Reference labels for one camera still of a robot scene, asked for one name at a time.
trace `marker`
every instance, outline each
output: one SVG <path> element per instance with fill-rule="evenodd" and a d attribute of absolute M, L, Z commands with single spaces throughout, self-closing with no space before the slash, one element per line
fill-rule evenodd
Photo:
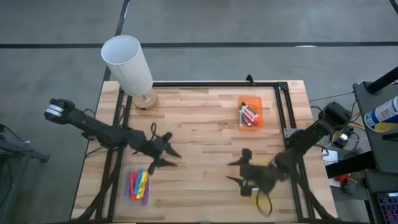
<path fill-rule="evenodd" d="M 242 106 L 239 106 L 239 125 L 240 125 L 240 127 L 243 126 L 243 124 L 242 124 Z"/>
<path fill-rule="evenodd" d="M 141 177 L 142 177 L 142 173 L 144 172 L 144 169 L 140 169 L 138 171 L 137 174 L 137 178 L 136 181 L 134 183 L 134 194 L 137 195 L 138 194 L 138 190 L 139 190 L 139 183 L 141 182 Z"/>
<path fill-rule="evenodd" d="M 139 183 L 139 190 L 138 190 L 138 194 L 137 194 L 138 199 L 140 199 L 144 196 L 147 180 L 148 180 L 148 171 L 145 170 L 142 173 L 141 182 Z"/>
<path fill-rule="evenodd" d="M 247 117 L 245 117 L 245 116 L 243 116 L 243 121 L 244 121 L 244 123 L 247 125 L 247 126 L 251 126 L 251 123 L 250 123 L 250 120 L 247 118 Z"/>
<path fill-rule="evenodd" d="M 132 201 L 136 200 L 136 196 L 134 195 L 134 182 L 136 181 L 137 175 L 138 170 L 135 170 L 134 173 L 130 174 L 130 196 Z"/>
<path fill-rule="evenodd" d="M 147 184 L 145 186 L 145 193 L 144 197 L 142 198 L 141 206 L 147 206 L 148 205 L 148 197 L 149 197 L 149 181 L 147 181 Z"/>
<path fill-rule="evenodd" d="M 253 119 L 252 116 L 250 116 L 250 114 L 246 111 L 243 110 L 243 114 L 244 114 L 244 118 L 246 117 L 248 120 L 250 120 L 250 122 L 252 122 L 254 125 L 258 124 L 258 121 L 256 121 L 255 119 Z"/>
<path fill-rule="evenodd" d="M 130 180 L 131 180 L 131 175 L 132 173 L 129 174 L 129 178 L 127 180 L 127 184 L 126 184 L 126 189 L 124 191 L 124 197 L 125 198 L 129 198 L 130 197 Z"/>
<path fill-rule="evenodd" d="M 244 107 L 246 107 L 252 114 L 254 114 L 257 118 L 259 117 L 256 112 L 254 112 L 254 110 L 252 110 L 247 104 L 245 104 L 244 102 L 242 102 L 242 105 Z"/>
<path fill-rule="evenodd" d="M 248 106 L 243 106 L 242 110 L 246 111 L 253 119 L 258 120 L 258 115 L 254 115 L 249 109 Z"/>

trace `clear plastic container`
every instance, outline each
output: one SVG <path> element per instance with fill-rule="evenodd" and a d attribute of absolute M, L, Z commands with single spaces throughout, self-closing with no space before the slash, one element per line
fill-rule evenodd
<path fill-rule="evenodd" d="M 134 172 L 135 170 L 138 169 L 144 169 L 147 170 L 148 167 L 144 166 L 125 166 L 123 169 L 123 182 L 122 182 L 122 192 L 120 194 L 120 206 L 121 208 L 145 208 L 148 207 L 150 203 L 150 177 L 148 177 L 148 183 L 149 184 L 149 192 L 148 192 L 148 202 L 146 205 L 141 205 L 142 199 L 135 199 L 135 201 L 131 200 L 131 197 L 126 198 L 125 197 L 125 192 L 127 188 L 127 182 L 130 179 L 130 173 Z"/>

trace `orange bin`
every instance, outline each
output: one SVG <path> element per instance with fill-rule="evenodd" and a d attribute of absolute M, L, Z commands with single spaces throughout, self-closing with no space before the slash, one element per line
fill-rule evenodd
<path fill-rule="evenodd" d="M 238 119 L 239 119 L 239 106 L 244 102 L 246 105 L 250 107 L 259 117 L 259 122 L 257 125 L 253 125 L 248 127 L 243 123 L 243 126 L 239 126 L 239 130 L 241 131 L 258 131 L 264 127 L 264 118 L 262 116 L 262 100 L 259 96 L 240 96 L 238 98 Z"/>

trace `concrete floor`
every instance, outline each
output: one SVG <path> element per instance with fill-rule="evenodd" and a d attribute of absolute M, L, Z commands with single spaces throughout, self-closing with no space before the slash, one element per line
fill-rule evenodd
<path fill-rule="evenodd" d="M 0 0 L 0 44 L 103 43 L 114 35 L 122 4 Z M 397 20 L 388 0 L 131 0 L 123 34 L 141 42 L 397 41 Z M 374 80 L 398 62 L 398 47 L 144 53 L 154 80 L 242 80 L 247 74 L 256 80 L 304 80 L 310 99 L 352 91 L 353 83 Z M 76 128 L 44 120 L 43 112 L 53 97 L 72 100 L 79 108 L 96 108 L 105 69 L 100 49 L 0 49 L 0 67 L 0 123 L 30 140 L 33 148 L 51 154 L 47 164 L 31 162 L 14 223 L 67 220 L 87 141 Z M 322 107 L 331 100 L 348 106 L 354 97 L 312 105 Z M 369 150 L 367 143 L 361 147 Z M 360 196 L 349 198 L 336 189 L 333 194 L 339 217 L 367 220 L 363 202 L 352 200 Z"/>

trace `blue and white can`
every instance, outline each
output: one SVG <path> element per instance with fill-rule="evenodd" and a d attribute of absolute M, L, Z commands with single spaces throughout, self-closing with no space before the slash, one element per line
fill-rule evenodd
<path fill-rule="evenodd" d="M 379 133 L 398 128 L 398 96 L 367 113 L 364 123 Z"/>

